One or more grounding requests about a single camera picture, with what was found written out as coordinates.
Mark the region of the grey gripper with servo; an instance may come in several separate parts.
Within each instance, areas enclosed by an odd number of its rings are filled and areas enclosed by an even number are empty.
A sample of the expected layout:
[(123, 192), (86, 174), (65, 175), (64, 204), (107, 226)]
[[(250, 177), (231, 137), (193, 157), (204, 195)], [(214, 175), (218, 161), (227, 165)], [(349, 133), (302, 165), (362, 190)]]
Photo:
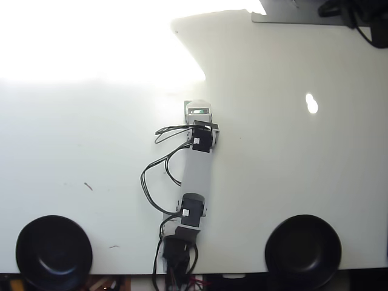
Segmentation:
[(211, 104), (202, 99), (187, 101), (184, 104), (184, 120), (185, 123), (212, 122)]

